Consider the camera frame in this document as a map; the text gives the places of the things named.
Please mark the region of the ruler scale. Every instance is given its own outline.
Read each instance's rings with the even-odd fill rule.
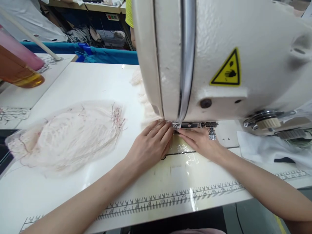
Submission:
[[[289,180],[310,176],[304,171],[293,170],[281,173],[275,173],[277,177],[282,180]],[[117,216],[124,216],[135,214],[139,212],[150,211],[154,209],[161,209],[168,206],[175,206],[183,203],[188,203],[191,200],[204,200],[211,197],[224,196],[236,192],[247,191],[246,188],[237,180],[230,182],[218,183],[213,185],[206,185],[192,189],[184,189],[163,194],[155,194],[147,197],[132,198],[123,201],[116,201],[111,203],[102,214],[100,214],[96,221],[114,218]],[[32,223],[35,223],[43,215],[37,215],[26,218],[21,231],[25,230]]]

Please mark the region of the industrial sewing machine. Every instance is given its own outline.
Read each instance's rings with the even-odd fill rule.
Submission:
[[[133,0],[133,20],[148,99],[176,128],[207,127],[215,140],[218,121],[240,120],[291,139],[312,126],[312,28],[291,6]]]

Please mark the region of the pink bottle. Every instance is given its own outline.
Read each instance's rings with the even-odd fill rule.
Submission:
[[[31,69],[37,71],[43,67],[44,62],[33,52],[19,43],[15,38],[7,35],[0,25],[0,45],[9,50],[12,54],[23,60]]]

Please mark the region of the yellow warning sticker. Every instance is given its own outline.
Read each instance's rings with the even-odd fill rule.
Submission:
[[[240,54],[236,47],[230,56],[225,60],[222,67],[210,81],[210,85],[215,86],[240,86]]]

